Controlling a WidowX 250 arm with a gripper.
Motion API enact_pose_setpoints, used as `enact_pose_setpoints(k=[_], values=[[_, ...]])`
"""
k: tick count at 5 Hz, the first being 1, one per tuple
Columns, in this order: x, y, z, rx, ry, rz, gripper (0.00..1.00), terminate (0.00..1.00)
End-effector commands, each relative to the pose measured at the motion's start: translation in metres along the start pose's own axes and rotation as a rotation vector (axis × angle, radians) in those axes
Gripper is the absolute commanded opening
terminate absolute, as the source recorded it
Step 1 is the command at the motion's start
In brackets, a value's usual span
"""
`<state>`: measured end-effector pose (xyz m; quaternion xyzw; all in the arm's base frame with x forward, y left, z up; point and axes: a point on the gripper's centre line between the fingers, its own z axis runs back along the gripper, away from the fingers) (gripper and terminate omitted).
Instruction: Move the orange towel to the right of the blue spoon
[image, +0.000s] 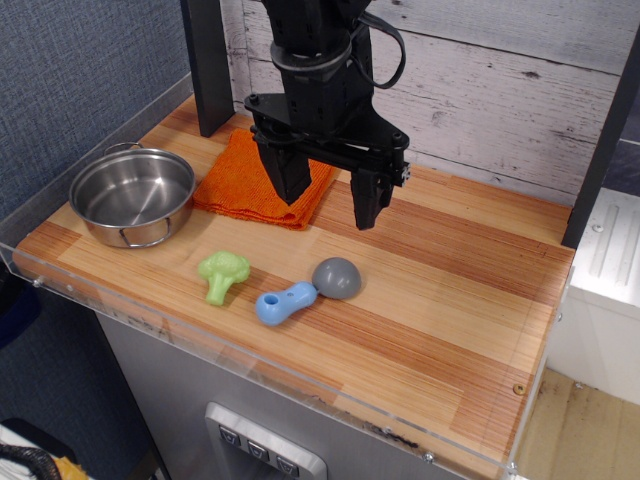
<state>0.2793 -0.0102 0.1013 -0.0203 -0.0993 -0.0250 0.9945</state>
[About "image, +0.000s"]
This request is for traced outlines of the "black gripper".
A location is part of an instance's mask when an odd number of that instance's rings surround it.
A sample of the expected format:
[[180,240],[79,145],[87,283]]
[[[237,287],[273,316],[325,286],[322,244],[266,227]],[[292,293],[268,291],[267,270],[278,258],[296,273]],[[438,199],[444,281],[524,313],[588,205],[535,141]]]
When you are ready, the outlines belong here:
[[304,57],[272,52],[283,92],[253,93],[245,107],[276,194],[294,204],[312,183],[309,159],[351,173],[356,226],[368,230],[410,176],[408,136],[373,106],[379,83],[368,49]]

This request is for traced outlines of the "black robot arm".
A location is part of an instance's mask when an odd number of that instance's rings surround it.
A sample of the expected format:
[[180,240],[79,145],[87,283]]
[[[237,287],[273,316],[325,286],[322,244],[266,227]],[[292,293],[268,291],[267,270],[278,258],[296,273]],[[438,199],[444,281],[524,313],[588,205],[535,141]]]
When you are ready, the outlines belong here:
[[283,92],[245,100],[263,167],[277,195],[295,203],[311,185],[316,160],[351,174],[356,226],[371,229],[395,187],[410,176],[409,138],[373,107],[375,89],[393,87],[373,73],[370,32],[396,42],[398,30],[368,12],[365,1],[267,1],[271,59]]

